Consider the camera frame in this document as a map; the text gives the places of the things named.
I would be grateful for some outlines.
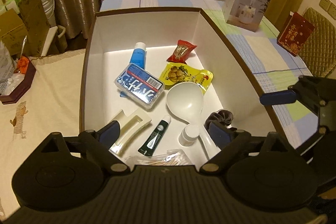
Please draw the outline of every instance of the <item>dark green ointment tube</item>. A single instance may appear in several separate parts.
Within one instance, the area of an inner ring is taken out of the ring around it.
[[[158,146],[163,134],[166,132],[171,121],[171,117],[166,115],[156,126],[152,134],[145,141],[145,143],[138,149],[138,151],[145,156],[153,156],[153,153]]]

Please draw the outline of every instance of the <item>blue tube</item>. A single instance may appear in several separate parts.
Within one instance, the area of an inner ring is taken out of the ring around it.
[[[146,44],[138,42],[135,44],[134,51],[131,56],[129,63],[133,63],[139,66],[142,69],[145,69],[145,60],[146,60]],[[127,94],[123,91],[120,92],[120,97],[127,97]]]

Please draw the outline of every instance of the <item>large white box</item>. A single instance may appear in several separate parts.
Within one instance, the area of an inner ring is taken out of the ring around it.
[[[128,65],[135,43],[147,45],[145,69],[159,77],[166,59],[176,48],[179,39],[197,45],[187,64],[207,69],[214,75],[204,95],[202,120],[220,109],[234,114],[233,127],[244,129],[254,136],[281,131],[272,107],[259,102],[263,93],[256,79],[229,40],[199,8],[135,8],[97,13],[92,35],[88,40],[81,87],[80,130],[99,130],[123,109],[130,115],[139,106],[129,98],[121,98],[115,78]],[[142,130],[121,155],[124,159],[140,155],[137,151],[165,115],[172,121],[154,155],[167,150],[182,149],[199,168],[207,162],[199,140],[189,147],[180,145],[178,136],[186,122],[175,118],[166,106],[164,90],[156,104],[147,111],[150,126]]]
[[[222,7],[227,23],[257,31],[270,0],[225,0]]]

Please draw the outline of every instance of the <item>quilted chair cover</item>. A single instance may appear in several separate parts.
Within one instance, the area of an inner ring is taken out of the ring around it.
[[[311,7],[303,17],[315,26],[315,30],[305,42],[299,55],[314,76],[325,77],[336,66],[335,27]]]

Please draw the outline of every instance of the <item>electrical outlet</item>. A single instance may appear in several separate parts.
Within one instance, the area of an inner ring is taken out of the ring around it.
[[[331,17],[336,20],[336,5],[335,4],[331,3],[328,9],[328,14],[331,15]]]
[[[328,11],[330,4],[331,4],[330,0],[320,0],[319,5],[323,10]]]

